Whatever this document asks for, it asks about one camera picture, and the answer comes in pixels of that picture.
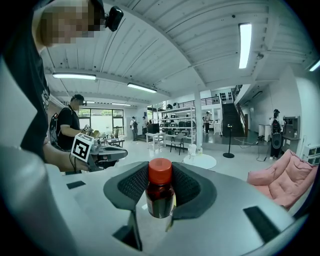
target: pillar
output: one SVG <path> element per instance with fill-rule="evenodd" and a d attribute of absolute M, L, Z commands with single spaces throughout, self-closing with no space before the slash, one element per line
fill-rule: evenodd
<path fill-rule="evenodd" d="M 202 145 L 202 136 L 203 136 L 201 97 L 200 97 L 200 91 L 198 88 L 196 88 L 194 91 L 194 106 L 195 106 L 195 117 L 196 117 L 196 149 L 198 150 Z"/>

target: black t-shirt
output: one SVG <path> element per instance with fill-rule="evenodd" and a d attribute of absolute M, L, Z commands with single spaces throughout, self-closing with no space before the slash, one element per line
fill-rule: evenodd
<path fill-rule="evenodd" d="M 48 104 L 50 91 L 45 78 L 44 65 L 32 35 L 34 13 L 21 21 L 4 48 L 4 60 L 25 96 L 37 110 L 21 143 L 21 148 L 34 152 L 43 160 L 43 144 L 48 130 Z"/>
<path fill-rule="evenodd" d="M 77 113 L 73 111 L 70 105 L 63 108 L 58 115 L 58 130 L 60 130 L 61 125 L 68 125 L 72 129 L 80 130 L 79 118 L 77 116 Z M 74 139 L 75 137 L 63 135 L 61 131 L 58 133 L 58 145 L 63 150 L 70 150 L 74 143 Z"/>

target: railing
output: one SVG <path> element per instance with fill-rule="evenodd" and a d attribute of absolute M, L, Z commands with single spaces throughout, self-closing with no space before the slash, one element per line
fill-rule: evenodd
<path fill-rule="evenodd" d="M 248 114 L 244 114 L 239 103 L 236 105 L 238 114 L 244 123 L 244 136 L 248 137 Z"/>
<path fill-rule="evenodd" d="M 219 103 L 220 103 L 219 96 L 201 99 L 201 105 L 212 105 L 212 104 L 219 104 Z M 191 101 L 179 103 L 179 108 L 186 108 L 186 107 L 195 107 L 195 101 L 191 100 Z"/>
<path fill-rule="evenodd" d="M 233 101 L 236 100 L 238 94 L 240 93 L 241 88 L 242 88 L 242 84 L 235 86 L 235 89 L 233 91 Z"/>

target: staircase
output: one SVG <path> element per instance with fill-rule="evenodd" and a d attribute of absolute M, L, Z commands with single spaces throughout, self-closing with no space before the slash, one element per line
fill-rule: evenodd
<path fill-rule="evenodd" d="M 229 137 L 228 124 L 232 125 L 232 137 L 244 137 L 244 129 L 240 120 L 240 116 L 233 103 L 222 104 L 223 120 L 222 133 L 224 137 Z"/>

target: round white rug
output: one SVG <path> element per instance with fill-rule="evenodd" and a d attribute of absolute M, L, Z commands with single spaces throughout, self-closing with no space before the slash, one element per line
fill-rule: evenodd
<path fill-rule="evenodd" d="M 211 155 L 207 154 L 197 154 L 195 157 L 191 157 L 187 155 L 183 162 L 187 165 L 196 166 L 204 169 L 211 169 L 216 166 L 217 160 Z"/>

